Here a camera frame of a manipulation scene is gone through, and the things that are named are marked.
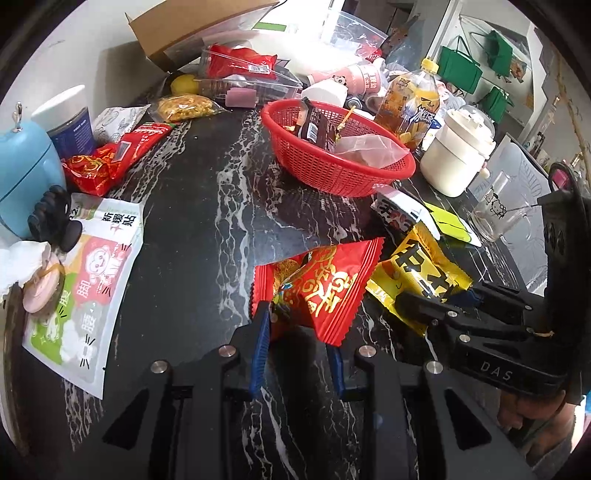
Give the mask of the person right hand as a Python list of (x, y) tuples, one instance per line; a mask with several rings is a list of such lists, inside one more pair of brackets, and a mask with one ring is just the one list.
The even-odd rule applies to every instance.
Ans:
[(521, 428), (526, 419), (546, 421), (537, 444), (550, 449), (572, 433), (575, 408), (575, 405), (565, 401), (564, 391), (546, 399), (502, 392), (497, 419), (504, 429)]

